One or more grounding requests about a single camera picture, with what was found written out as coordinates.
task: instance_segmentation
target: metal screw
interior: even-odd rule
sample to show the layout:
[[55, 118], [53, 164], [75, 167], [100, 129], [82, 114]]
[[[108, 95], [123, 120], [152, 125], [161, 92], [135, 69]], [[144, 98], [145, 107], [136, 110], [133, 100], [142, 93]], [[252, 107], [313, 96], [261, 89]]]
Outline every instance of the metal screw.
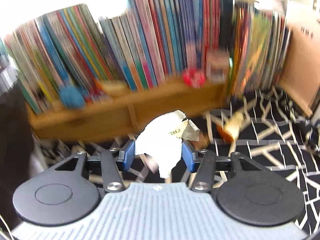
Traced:
[[208, 183], [203, 182], [203, 181], [199, 181], [199, 182], [197, 182], [196, 185], [195, 185], [195, 189], [196, 189], [196, 190], [206, 190], [206, 189], [208, 189], [208, 188], [209, 188]]
[[112, 190], [112, 191], [116, 191], [116, 190], [119, 190], [122, 188], [122, 184], [119, 183], [119, 182], [110, 182], [108, 185], [107, 185], [107, 189], [108, 190]]

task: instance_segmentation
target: blue ball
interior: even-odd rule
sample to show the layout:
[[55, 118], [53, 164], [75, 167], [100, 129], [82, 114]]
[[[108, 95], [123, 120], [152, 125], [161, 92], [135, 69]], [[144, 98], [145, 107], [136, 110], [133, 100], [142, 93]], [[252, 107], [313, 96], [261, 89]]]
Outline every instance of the blue ball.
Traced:
[[85, 105], [82, 94], [74, 86], [60, 88], [59, 97], [62, 104], [67, 108], [81, 108]]

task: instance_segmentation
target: gray ribbed base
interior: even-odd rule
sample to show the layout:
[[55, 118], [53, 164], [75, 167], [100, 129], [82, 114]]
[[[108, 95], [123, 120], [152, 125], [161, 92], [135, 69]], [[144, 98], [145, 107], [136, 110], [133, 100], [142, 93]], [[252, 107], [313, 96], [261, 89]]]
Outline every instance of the gray ribbed base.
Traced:
[[209, 194], [184, 183], [132, 183], [105, 195], [98, 208], [78, 222], [54, 228], [23, 222], [13, 231], [20, 240], [300, 240], [306, 234], [288, 223], [259, 228], [224, 214]]

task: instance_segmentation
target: bookshelf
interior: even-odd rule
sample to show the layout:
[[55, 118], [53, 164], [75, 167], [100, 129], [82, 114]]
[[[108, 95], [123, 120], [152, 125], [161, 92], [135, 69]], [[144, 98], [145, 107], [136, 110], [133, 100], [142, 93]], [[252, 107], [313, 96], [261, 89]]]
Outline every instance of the bookshelf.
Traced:
[[205, 110], [221, 108], [226, 90], [227, 83], [207, 82], [194, 89], [177, 79], [150, 91], [132, 92], [82, 109], [62, 109], [40, 115], [30, 110], [29, 120], [39, 138], [100, 142], [139, 132], [155, 117], [177, 109], [192, 117]]

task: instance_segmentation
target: crumpled paper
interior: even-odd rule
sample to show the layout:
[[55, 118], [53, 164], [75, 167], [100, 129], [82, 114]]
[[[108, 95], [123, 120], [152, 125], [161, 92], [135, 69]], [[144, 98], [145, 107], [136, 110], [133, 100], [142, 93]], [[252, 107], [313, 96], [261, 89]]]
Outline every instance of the crumpled paper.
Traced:
[[185, 136], [199, 139], [199, 129], [186, 115], [177, 110], [152, 120], [138, 136], [135, 142], [135, 155], [148, 154], [159, 165], [161, 178], [168, 178], [171, 170], [181, 159], [183, 133]]

